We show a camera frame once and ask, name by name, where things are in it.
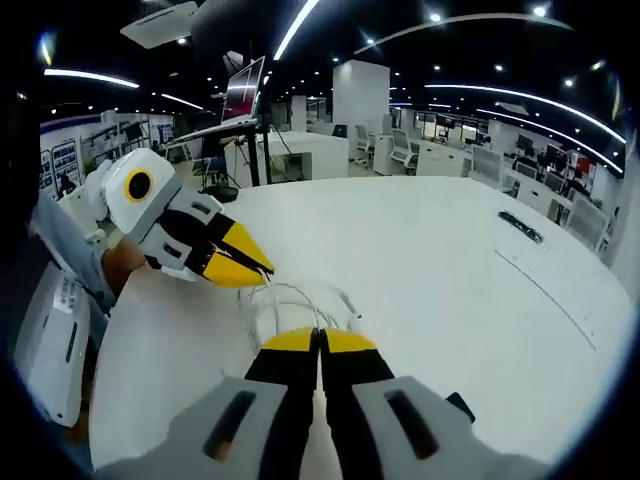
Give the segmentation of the person's left hand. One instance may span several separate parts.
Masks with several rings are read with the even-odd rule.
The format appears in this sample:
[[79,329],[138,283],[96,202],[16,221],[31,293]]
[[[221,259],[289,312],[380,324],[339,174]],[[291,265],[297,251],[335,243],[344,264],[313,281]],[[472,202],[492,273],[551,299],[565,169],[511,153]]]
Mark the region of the person's left hand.
[[146,257],[127,237],[123,237],[115,246],[104,252],[102,269],[115,299],[120,296],[130,275],[146,264]]

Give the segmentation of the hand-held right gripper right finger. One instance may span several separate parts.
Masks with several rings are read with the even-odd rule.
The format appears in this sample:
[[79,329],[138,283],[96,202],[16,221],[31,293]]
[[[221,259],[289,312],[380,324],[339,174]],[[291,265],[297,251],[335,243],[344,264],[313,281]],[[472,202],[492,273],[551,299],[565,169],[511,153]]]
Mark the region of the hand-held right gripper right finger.
[[473,433],[458,394],[397,377],[366,337],[319,334],[326,419],[346,479],[544,479],[547,464],[500,453]]

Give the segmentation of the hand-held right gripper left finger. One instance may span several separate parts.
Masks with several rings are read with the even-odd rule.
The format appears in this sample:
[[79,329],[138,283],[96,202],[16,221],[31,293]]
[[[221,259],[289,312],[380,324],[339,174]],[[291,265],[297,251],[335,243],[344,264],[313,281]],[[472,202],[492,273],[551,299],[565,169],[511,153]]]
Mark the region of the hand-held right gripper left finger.
[[170,423],[148,453],[98,479],[296,479],[313,419],[319,330],[278,334],[242,378],[227,378]]

